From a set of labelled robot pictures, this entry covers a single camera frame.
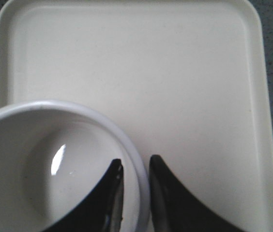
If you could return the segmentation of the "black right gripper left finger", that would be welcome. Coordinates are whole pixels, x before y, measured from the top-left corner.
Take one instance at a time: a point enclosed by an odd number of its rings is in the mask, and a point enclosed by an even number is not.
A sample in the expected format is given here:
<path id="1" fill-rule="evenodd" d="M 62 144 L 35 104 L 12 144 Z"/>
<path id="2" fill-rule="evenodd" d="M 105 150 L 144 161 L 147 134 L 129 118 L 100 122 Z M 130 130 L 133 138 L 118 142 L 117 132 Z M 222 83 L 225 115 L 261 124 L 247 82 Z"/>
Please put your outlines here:
<path id="1" fill-rule="evenodd" d="M 46 232 L 119 232 L 122 222 L 124 169 L 113 159 L 93 190 Z"/>

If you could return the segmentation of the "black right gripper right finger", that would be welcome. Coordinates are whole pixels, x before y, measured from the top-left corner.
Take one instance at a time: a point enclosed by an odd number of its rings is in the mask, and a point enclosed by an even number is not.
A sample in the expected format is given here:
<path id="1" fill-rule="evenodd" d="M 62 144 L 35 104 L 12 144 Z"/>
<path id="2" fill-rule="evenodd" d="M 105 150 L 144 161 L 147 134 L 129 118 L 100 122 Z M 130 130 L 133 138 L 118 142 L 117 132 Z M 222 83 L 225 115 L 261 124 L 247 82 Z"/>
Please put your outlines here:
<path id="1" fill-rule="evenodd" d="M 237 232 L 200 202 L 159 155 L 149 165 L 152 223 L 156 232 Z"/>

